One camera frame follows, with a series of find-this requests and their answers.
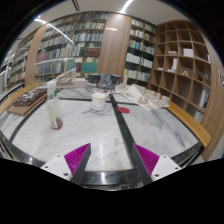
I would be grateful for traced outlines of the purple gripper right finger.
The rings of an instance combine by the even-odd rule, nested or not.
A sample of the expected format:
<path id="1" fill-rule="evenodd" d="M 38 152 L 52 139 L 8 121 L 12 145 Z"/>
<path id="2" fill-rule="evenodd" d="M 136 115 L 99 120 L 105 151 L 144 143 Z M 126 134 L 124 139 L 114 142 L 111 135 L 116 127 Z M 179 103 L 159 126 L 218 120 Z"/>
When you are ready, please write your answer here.
<path id="1" fill-rule="evenodd" d="M 167 155 L 158 156 L 137 144 L 133 145 L 133 157 L 144 185 L 181 170 L 181 167 Z"/>

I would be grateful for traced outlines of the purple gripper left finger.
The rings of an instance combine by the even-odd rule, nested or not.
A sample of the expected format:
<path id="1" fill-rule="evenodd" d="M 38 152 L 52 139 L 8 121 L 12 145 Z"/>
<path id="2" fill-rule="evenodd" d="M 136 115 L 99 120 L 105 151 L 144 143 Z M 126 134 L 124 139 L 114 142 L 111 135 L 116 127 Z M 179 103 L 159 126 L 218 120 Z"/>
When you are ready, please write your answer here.
<path id="1" fill-rule="evenodd" d="M 90 155 L 91 144 L 87 143 L 65 155 L 57 154 L 42 169 L 79 185 Z"/>

